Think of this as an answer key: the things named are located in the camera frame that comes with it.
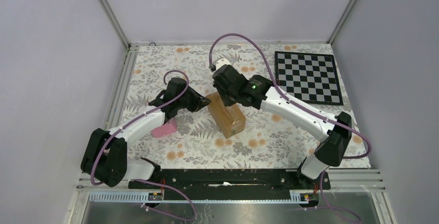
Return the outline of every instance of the checkerboard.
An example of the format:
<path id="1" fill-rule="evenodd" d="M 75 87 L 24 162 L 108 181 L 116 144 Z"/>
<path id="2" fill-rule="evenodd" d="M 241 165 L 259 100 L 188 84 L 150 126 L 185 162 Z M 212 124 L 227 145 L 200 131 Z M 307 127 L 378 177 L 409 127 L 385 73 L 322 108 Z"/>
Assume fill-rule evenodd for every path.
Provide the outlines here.
<path id="1" fill-rule="evenodd" d="M 275 52 L 274 59 L 283 90 L 307 103 L 343 105 L 333 55 Z"/>

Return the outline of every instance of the white wall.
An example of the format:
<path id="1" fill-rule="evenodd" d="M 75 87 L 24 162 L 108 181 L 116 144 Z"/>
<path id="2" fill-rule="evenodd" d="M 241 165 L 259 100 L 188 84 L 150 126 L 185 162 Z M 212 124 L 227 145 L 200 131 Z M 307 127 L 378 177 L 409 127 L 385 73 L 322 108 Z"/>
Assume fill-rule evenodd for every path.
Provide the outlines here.
<path id="1" fill-rule="evenodd" d="M 333 49 L 398 224 L 437 223 L 439 0 L 359 0 Z"/>
<path id="2" fill-rule="evenodd" d="M 0 0 L 0 222 L 62 222 L 124 48 L 97 0 Z"/>
<path id="3" fill-rule="evenodd" d="M 131 42 L 326 41 L 349 0 L 108 0 Z M 242 41 L 239 38 L 230 40 Z"/>

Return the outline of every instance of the floral pattern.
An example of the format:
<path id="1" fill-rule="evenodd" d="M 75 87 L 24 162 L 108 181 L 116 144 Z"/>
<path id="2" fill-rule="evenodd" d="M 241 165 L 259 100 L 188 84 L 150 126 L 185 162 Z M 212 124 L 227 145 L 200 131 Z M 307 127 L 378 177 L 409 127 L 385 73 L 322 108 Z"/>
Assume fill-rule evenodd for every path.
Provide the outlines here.
<path id="1" fill-rule="evenodd" d="M 264 44 L 260 47 L 273 71 L 275 51 L 333 54 L 329 44 Z M 212 72 L 208 69 L 209 49 L 207 45 L 140 47 L 121 121 L 126 122 L 139 114 L 150 100 L 166 88 L 163 75 L 168 70 L 184 71 L 189 76 L 190 86 L 202 95 L 215 92 Z M 247 78 L 253 74 L 269 78 L 262 58 L 249 44 L 217 45 L 213 59 L 221 58 L 228 59 Z M 349 113 L 357 128 L 339 71 L 338 75 L 344 105 L 315 106 L 327 112 Z M 169 76 L 182 77 L 177 73 Z M 146 135 L 130 147 L 129 156 L 146 157 L 162 168 L 296 168 L 318 145 L 306 131 L 281 116 L 243 106 L 240 109 L 246 117 L 245 129 L 230 139 L 224 139 L 207 108 L 196 113 L 181 110 L 176 116 L 178 132 L 162 138 Z M 346 155 L 364 152 L 361 138 L 354 136 Z M 363 158 L 344 160 L 340 166 L 367 168 L 370 163 Z"/>

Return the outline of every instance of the brown package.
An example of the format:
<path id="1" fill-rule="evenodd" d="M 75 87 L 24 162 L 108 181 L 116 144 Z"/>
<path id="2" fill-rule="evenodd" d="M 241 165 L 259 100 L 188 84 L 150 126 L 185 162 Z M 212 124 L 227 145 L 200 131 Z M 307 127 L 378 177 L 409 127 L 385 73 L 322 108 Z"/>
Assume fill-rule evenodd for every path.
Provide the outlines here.
<path id="1" fill-rule="evenodd" d="M 224 106 L 218 92 L 206 97 L 212 101 L 207 108 L 226 139 L 244 130 L 245 116 L 237 104 Z"/>

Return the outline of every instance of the pink cloth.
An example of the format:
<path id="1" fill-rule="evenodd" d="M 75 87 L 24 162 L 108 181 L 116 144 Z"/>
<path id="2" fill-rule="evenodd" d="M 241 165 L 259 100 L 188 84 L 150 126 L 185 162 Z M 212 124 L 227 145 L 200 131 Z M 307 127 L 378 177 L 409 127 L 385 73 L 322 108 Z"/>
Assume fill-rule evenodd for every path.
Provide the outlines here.
<path id="1" fill-rule="evenodd" d="M 177 132 L 177 122 L 175 121 L 175 118 L 172 118 L 167 123 L 153 129 L 151 134 L 155 138 L 161 138 L 174 132 Z"/>

